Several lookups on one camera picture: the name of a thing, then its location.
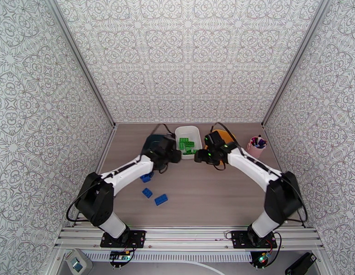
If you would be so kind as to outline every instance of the blue lego brick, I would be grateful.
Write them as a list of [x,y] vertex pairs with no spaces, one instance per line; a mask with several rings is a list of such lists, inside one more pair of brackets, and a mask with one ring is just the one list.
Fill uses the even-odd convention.
[[157,206],[159,206],[160,204],[163,204],[166,201],[168,201],[166,194],[163,194],[163,195],[159,196],[158,198],[155,198],[155,203]]
[[154,175],[154,172],[151,171],[150,173],[147,173],[147,174],[141,176],[140,179],[141,179],[144,183],[146,183],[146,182],[148,182],[148,181],[151,180],[151,178],[152,178],[153,175]]
[[150,189],[146,188],[142,191],[142,193],[147,197],[150,198],[152,196],[152,192]]

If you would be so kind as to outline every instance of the green lego brick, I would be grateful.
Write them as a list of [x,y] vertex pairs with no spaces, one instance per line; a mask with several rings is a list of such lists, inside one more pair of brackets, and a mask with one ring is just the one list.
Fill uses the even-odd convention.
[[194,147],[194,142],[186,142],[185,146],[186,147]]

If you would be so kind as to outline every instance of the orange object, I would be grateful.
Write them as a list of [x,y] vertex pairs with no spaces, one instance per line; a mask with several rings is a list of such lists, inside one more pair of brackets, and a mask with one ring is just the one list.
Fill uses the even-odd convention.
[[214,131],[217,131],[220,134],[221,138],[225,141],[225,143],[233,142],[231,136],[226,131],[224,131],[224,130],[213,130],[212,132],[214,132]]

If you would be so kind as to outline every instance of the wooden table surface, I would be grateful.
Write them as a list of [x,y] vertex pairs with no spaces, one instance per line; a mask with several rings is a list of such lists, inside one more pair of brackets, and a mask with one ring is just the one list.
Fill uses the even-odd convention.
[[[168,124],[168,127],[174,132],[185,125],[188,124]],[[211,128],[211,124],[193,125],[199,128],[202,140]],[[155,124],[120,124],[102,172],[135,158],[154,127]],[[243,147],[251,137],[263,133],[260,124],[227,124],[227,127]],[[165,132],[163,126],[156,131]],[[270,146],[260,160],[278,169]],[[146,187],[153,192],[149,199],[142,194]],[[154,199],[162,194],[169,200],[156,206]],[[218,171],[206,163],[181,160],[169,164],[164,174],[155,172],[150,182],[137,179],[122,189],[114,200],[114,211],[129,226],[242,226],[256,220],[263,204],[262,189],[238,169],[227,166],[225,171]]]

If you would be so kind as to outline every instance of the white plastic bin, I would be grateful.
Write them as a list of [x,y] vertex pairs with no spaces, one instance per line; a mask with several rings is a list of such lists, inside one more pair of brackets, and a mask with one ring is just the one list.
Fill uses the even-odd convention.
[[[194,142],[193,149],[196,150],[203,149],[202,141],[200,140],[199,129],[197,127],[195,126],[178,127],[175,130],[175,135],[176,135],[176,148],[178,150],[180,150],[179,148],[180,138],[189,138],[189,141]],[[181,153],[181,159],[184,160],[194,159],[194,154],[183,155],[183,153]]]

